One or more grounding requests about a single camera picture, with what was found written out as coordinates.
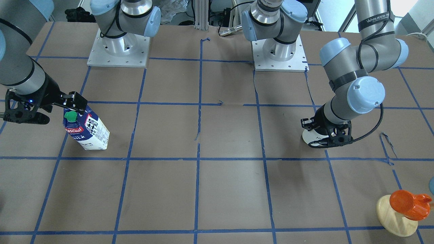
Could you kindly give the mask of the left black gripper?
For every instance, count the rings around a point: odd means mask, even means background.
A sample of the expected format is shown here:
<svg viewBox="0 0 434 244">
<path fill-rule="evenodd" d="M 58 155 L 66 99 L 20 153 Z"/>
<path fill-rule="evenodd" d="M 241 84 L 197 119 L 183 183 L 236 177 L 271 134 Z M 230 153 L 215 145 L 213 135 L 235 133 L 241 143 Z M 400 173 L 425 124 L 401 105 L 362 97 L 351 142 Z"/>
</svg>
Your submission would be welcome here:
<svg viewBox="0 0 434 244">
<path fill-rule="evenodd" d="M 313 117 L 301 119 L 302 128 L 307 131 L 315 130 L 319 134 L 328 135 L 327 145 L 326 140 L 313 141 L 309 143 L 310 148 L 334 148 L 351 144 L 353 138 L 351 136 L 351 122 L 344 124 L 334 124 L 330 122 L 324 114 L 322 108 L 318 109 Z"/>
</svg>

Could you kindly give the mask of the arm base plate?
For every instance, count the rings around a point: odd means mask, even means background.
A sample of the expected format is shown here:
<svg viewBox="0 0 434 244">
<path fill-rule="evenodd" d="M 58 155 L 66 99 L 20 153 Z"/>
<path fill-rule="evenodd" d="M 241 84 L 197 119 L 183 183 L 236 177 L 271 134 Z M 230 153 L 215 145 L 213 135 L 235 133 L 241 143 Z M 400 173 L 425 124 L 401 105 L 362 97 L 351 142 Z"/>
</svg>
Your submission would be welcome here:
<svg viewBox="0 0 434 244">
<path fill-rule="evenodd" d="M 138 67 L 146 68 L 150 48 L 150 37 L 127 33 L 110 39 L 101 38 L 98 30 L 91 48 L 87 65 L 94 67 Z"/>
<path fill-rule="evenodd" d="M 301 37 L 295 43 L 286 45 L 270 38 L 252 41 L 252 54 L 256 71 L 271 72 L 308 72 Z"/>
</svg>

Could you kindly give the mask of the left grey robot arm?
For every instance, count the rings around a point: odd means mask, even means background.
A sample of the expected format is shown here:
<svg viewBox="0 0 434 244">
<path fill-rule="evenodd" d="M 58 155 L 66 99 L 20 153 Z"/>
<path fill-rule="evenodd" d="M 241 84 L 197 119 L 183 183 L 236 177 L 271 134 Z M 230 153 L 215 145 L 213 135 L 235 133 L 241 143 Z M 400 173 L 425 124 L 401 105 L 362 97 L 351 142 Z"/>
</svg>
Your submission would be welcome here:
<svg viewBox="0 0 434 244">
<path fill-rule="evenodd" d="M 334 97 L 311 118 L 301 119 L 302 138 L 310 148 L 335 148 L 359 141 L 351 135 L 351 120 L 377 106 L 384 114 L 386 90 L 372 72 L 395 68 L 408 57 L 408 45 L 395 37 L 395 16 L 389 0 L 356 0 L 361 41 L 346 38 L 325 44 L 319 57 Z M 289 64 L 297 38 L 308 19 L 306 7 L 296 0 L 256 0 L 240 14 L 243 33 L 259 45 L 259 57 L 273 64 Z"/>
</svg>

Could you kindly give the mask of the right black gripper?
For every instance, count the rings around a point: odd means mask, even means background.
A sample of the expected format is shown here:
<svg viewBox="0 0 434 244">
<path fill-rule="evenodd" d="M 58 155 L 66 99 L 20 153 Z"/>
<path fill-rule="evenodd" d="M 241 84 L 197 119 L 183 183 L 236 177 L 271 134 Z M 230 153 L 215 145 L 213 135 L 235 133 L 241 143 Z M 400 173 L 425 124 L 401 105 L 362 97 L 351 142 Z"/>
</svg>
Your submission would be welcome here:
<svg viewBox="0 0 434 244">
<path fill-rule="evenodd" d="M 8 88 L 5 96 L 5 112 L 1 112 L 4 121 L 45 125 L 50 122 L 50 118 L 38 112 L 39 108 L 49 113 L 54 105 L 76 112 L 84 112 L 87 108 L 87 99 L 76 91 L 63 93 L 59 85 L 46 73 L 33 73 L 28 81 L 41 81 L 42 84 L 31 88 L 33 92 Z"/>
</svg>

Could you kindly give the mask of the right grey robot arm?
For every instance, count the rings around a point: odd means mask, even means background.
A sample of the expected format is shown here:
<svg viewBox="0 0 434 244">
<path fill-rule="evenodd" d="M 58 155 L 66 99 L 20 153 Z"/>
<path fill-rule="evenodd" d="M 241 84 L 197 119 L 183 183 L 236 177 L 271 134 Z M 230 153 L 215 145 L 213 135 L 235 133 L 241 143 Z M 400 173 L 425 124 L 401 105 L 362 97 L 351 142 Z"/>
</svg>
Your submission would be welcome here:
<svg viewBox="0 0 434 244">
<path fill-rule="evenodd" d="M 59 85 L 27 51 L 54 9 L 52 0 L 1 1 L 1 85 L 7 88 L 4 121 L 48 124 L 53 106 L 83 115 L 87 100 L 78 92 L 62 92 Z M 91 13 L 100 29 L 107 54 L 127 56 L 136 52 L 136 35 L 154 37 L 161 10 L 151 0 L 92 0 Z"/>
</svg>

